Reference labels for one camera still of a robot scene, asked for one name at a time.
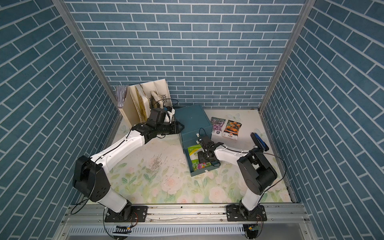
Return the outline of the green flower seed bag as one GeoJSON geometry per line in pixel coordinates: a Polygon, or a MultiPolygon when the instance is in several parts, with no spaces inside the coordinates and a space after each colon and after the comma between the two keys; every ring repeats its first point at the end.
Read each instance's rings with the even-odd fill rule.
{"type": "Polygon", "coordinates": [[[202,152],[202,151],[203,151],[203,149],[202,149],[201,145],[194,145],[194,146],[188,147],[188,153],[189,153],[189,157],[191,159],[193,171],[201,170],[201,169],[210,167],[212,165],[211,163],[200,163],[199,162],[198,153],[202,152]]]}

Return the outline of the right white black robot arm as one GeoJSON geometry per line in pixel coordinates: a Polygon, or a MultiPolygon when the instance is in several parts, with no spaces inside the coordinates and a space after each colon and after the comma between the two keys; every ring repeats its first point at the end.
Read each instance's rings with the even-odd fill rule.
{"type": "Polygon", "coordinates": [[[264,206],[260,205],[262,194],[272,186],[278,174],[264,152],[268,145],[256,133],[250,133],[256,147],[249,151],[230,149],[224,143],[214,143],[210,137],[202,136],[197,143],[202,147],[198,152],[200,163],[228,162],[238,166],[247,190],[238,204],[226,206],[227,221],[229,222],[257,222],[266,221],[264,206]]]}

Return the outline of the orange flower seed bag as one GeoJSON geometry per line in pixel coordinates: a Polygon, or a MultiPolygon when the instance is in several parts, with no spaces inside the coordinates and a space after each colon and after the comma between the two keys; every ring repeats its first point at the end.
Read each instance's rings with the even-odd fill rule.
{"type": "Polygon", "coordinates": [[[222,136],[237,141],[241,126],[242,124],[239,122],[228,120],[222,136]]]}

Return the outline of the purple flower seed bag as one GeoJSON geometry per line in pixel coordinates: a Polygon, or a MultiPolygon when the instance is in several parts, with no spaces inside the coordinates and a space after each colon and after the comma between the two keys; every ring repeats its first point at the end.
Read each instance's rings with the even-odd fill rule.
{"type": "Polygon", "coordinates": [[[211,117],[212,135],[221,136],[223,133],[223,127],[226,123],[226,119],[211,117]]]}

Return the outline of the teal three-drawer cabinet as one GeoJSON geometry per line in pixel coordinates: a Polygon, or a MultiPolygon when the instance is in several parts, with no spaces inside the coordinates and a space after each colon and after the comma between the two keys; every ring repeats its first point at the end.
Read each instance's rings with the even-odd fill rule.
{"type": "Polygon", "coordinates": [[[220,163],[213,164],[212,166],[201,170],[193,171],[191,159],[189,157],[188,147],[199,145],[197,140],[204,135],[209,137],[212,136],[212,124],[203,110],[203,107],[200,105],[191,105],[176,109],[175,118],[185,126],[179,136],[191,177],[203,174],[205,171],[212,171],[219,168],[221,165],[220,163]]]}

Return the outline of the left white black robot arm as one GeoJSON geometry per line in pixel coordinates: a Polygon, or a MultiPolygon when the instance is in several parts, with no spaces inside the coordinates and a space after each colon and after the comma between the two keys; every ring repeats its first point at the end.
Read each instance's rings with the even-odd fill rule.
{"type": "Polygon", "coordinates": [[[175,112],[172,107],[153,108],[146,122],[133,126],[117,143],[91,157],[79,157],[75,162],[73,187],[90,201],[109,208],[127,221],[132,204],[111,188],[107,174],[123,158],[158,135],[179,134],[184,125],[174,119],[175,112]]]}

